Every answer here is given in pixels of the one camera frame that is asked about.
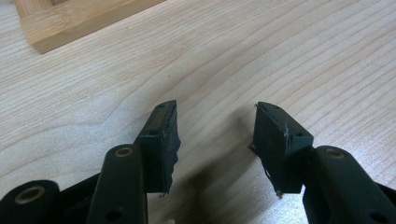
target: black mechanical arm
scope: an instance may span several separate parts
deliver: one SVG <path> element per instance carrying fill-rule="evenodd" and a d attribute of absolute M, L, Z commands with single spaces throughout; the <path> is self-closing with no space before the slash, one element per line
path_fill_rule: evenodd
<path fill-rule="evenodd" d="M 376 184 L 341 148 L 314 137 L 282 108 L 259 102 L 251 149 L 281 197 L 300 193 L 309 223 L 396 223 L 396 191 Z"/>
<path fill-rule="evenodd" d="M 1 224 L 148 223 L 147 193 L 169 193 L 180 140 L 177 103 L 157 105 L 133 144 L 110 149 L 102 171 L 59 191 L 28 182 L 0 202 Z"/>
<path fill-rule="evenodd" d="M 300 193 L 310 223 L 396 223 L 396 191 L 375 183 L 337 147 L 314 137 L 283 109 L 257 104 L 253 145 L 281 197 Z M 0 224 L 148 223 L 147 193 L 169 193 L 180 141 L 177 105 L 157 105 L 133 144 L 110 149 L 100 174 L 59 191 L 38 180 L 0 202 Z"/>

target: wooden table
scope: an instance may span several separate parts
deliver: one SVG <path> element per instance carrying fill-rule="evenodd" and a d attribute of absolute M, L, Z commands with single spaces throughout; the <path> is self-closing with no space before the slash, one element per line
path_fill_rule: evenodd
<path fill-rule="evenodd" d="M 0 196 L 100 171 L 156 104 L 176 99 L 174 186 L 150 223 L 306 223 L 247 148 L 254 105 L 283 107 L 396 188 L 394 1 L 169 0 L 44 55 L 0 2 Z"/>

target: light wood surface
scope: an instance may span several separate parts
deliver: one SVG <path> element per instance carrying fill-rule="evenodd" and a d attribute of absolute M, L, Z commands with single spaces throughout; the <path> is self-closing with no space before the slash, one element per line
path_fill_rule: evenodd
<path fill-rule="evenodd" d="M 133 142 L 176 99 L 174 186 L 150 223 L 306 223 L 247 149 L 254 105 L 279 105 L 315 138 L 396 188 L 396 2 L 169 0 L 45 55 L 0 6 L 0 196 L 34 179 L 61 189 Z"/>
<path fill-rule="evenodd" d="M 21 19 L 53 7 L 51 0 L 14 0 L 14 2 Z"/>
<path fill-rule="evenodd" d="M 40 53 L 59 48 L 164 0 L 15 0 L 29 44 Z"/>

